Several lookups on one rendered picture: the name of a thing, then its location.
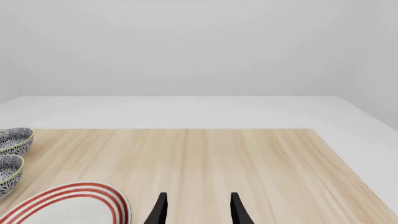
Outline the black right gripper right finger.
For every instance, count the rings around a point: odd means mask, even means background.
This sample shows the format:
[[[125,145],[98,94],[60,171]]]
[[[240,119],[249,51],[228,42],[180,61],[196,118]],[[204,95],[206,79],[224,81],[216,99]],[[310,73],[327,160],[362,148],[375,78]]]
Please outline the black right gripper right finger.
[[[254,224],[237,192],[231,193],[230,210],[233,224]]]

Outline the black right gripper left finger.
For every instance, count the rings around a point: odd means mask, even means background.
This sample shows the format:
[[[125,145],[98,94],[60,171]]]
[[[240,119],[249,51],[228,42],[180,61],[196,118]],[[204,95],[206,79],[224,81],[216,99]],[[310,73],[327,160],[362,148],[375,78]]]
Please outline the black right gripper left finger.
[[[144,224],[165,224],[167,219],[167,193],[161,192]]]

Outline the white plate with red rings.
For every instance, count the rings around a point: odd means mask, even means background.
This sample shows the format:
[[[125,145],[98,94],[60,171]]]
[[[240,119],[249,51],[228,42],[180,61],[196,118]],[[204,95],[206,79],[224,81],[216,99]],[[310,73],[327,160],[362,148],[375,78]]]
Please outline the white plate with red rings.
[[[131,224],[127,197],[104,182],[62,184],[22,201],[0,224]]]

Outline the black-white patterned bowl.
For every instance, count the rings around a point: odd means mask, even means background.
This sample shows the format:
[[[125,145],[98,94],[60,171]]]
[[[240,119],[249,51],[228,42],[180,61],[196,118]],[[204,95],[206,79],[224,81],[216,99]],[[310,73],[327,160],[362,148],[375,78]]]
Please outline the black-white patterned bowl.
[[[15,154],[0,156],[0,200],[7,197],[19,183],[24,162],[22,156]]]
[[[10,128],[0,131],[0,156],[15,154],[24,156],[32,147],[34,130],[30,128]]]

